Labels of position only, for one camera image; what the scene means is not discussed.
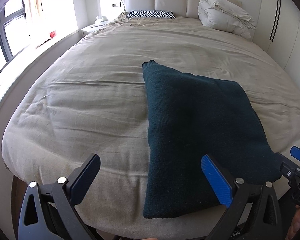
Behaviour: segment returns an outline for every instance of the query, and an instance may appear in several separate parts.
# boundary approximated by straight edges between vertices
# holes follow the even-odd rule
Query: nightstand
[[[103,25],[106,25],[109,22],[110,21],[104,21],[104,22],[101,22],[101,23],[98,23],[98,24],[92,24],[92,25],[89,25],[87,27],[84,27],[83,29],[81,29],[81,31],[82,31],[82,37],[86,36],[89,33],[94,32],[96,30],[101,29],[103,27]]]

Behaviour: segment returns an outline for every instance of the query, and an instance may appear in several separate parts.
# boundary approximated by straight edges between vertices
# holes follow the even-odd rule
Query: beige bed sheet
[[[101,170],[76,206],[85,223],[139,239],[205,236],[223,206],[173,219],[142,217],[149,146],[141,65],[151,59],[237,81],[272,150],[288,156],[290,147],[300,147],[300,92],[257,45],[198,19],[121,17],[79,41],[35,82],[7,126],[3,159],[20,179],[42,184],[68,176],[97,151]],[[288,188],[284,178],[275,182],[279,197]]]

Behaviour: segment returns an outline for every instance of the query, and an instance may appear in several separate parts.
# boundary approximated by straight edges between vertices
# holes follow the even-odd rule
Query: mattress
[[[224,206],[173,219],[142,216],[150,149],[141,65],[151,59],[238,82],[271,149],[289,156],[292,146],[300,147],[300,92],[256,44],[198,19],[118,18],[84,37],[38,78],[5,130],[3,160],[21,180],[46,184],[68,176],[96,151],[100,172],[76,206],[86,224],[136,239],[205,236]],[[289,189],[283,177],[274,187],[278,197]]]

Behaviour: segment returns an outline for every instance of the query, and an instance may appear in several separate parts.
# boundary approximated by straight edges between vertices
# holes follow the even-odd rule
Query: curtain
[[[50,39],[41,0],[24,0],[24,3],[31,42],[34,45],[41,45]]]

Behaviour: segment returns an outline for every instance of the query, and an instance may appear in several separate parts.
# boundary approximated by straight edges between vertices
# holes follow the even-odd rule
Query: metal screw
[[[66,178],[65,177],[60,177],[58,180],[57,180],[57,182],[59,183],[59,184],[62,184],[62,183],[65,183],[66,182]]]
[[[29,187],[35,187],[35,185],[37,185],[37,183],[35,181],[30,182]]]
[[[236,178],[235,182],[238,184],[243,184],[244,183],[244,179],[243,178]]]
[[[267,186],[267,187],[272,187],[272,183],[269,182],[269,181],[267,181],[267,182],[266,182],[266,186]]]

